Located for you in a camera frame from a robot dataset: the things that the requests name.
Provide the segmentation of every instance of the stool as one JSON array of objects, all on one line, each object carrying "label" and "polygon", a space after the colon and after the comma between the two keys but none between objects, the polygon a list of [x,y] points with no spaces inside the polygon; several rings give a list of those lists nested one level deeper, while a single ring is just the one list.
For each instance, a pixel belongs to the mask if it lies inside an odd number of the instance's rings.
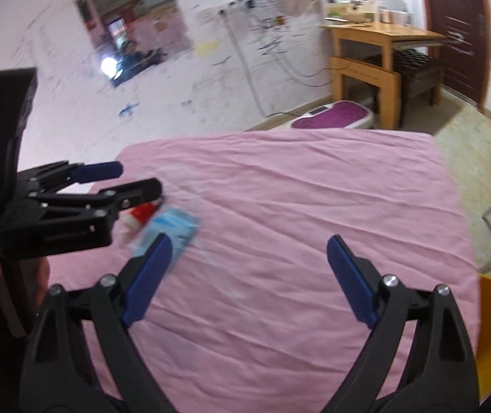
[{"label": "stool", "polygon": [[293,129],[369,129],[374,121],[374,114],[356,102],[340,100],[318,107],[300,118],[292,121]]},{"label": "stool", "polygon": [[[366,62],[381,66],[381,55],[368,57]],[[393,55],[393,70],[401,76],[401,106],[399,126],[402,127],[404,114],[409,100],[431,90],[429,105],[437,103],[437,88],[441,83],[443,66],[439,59],[429,57],[415,49],[395,51]],[[379,111],[379,88],[374,87],[374,107]]]}]

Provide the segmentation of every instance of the pink tablecloth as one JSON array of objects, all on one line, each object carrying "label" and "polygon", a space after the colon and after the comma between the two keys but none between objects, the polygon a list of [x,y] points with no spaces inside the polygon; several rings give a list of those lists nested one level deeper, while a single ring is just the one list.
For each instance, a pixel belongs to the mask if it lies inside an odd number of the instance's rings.
[{"label": "pink tablecloth", "polygon": [[[409,286],[450,284],[476,343],[468,226],[430,136],[292,129],[153,141],[119,159],[120,182],[156,176],[169,204],[202,220],[131,329],[182,413],[321,410],[368,338],[326,262],[335,233]],[[78,288],[117,273],[131,253],[121,232],[109,248],[52,258],[52,281]],[[382,394],[398,383],[412,334]]]}]

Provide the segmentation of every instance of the yellow stain on wall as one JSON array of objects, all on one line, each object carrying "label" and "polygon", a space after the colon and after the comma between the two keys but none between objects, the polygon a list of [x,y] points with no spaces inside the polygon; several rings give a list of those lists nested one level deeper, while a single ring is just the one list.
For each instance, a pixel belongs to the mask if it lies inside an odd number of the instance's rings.
[{"label": "yellow stain on wall", "polygon": [[217,49],[219,49],[220,43],[216,40],[200,43],[194,48],[195,53],[200,57],[211,56]]}]

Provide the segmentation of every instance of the blue rubber tip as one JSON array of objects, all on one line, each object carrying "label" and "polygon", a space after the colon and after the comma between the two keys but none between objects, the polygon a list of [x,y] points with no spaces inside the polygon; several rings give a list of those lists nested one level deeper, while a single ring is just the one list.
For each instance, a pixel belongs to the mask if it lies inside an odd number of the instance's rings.
[{"label": "blue rubber tip", "polygon": [[125,310],[121,321],[127,328],[146,315],[148,306],[173,259],[171,239],[162,234],[157,246],[149,252],[149,255],[145,256],[142,268],[125,292]]},{"label": "blue rubber tip", "polygon": [[123,165],[119,161],[110,161],[81,166],[71,176],[77,183],[92,183],[119,178],[121,174],[123,174]]},{"label": "blue rubber tip", "polygon": [[343,247],[336,237],[327,243],[327,261],[332,267],[352,311],[358,321],[373,329],[379,321],[374,303],[374,292],[362,277],[355,264],[355,257]]}]

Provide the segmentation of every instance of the bright light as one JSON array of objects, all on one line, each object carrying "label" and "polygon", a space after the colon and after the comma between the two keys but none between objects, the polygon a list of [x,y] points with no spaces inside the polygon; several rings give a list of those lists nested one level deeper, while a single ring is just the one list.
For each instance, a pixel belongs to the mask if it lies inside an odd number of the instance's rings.
[{"label": "bright light", "polygon": [[115,60],[113,57],[106,57],[106,59],[102,60],[100,69],[106,76],[113,79],[117,74],[117,60]]}]

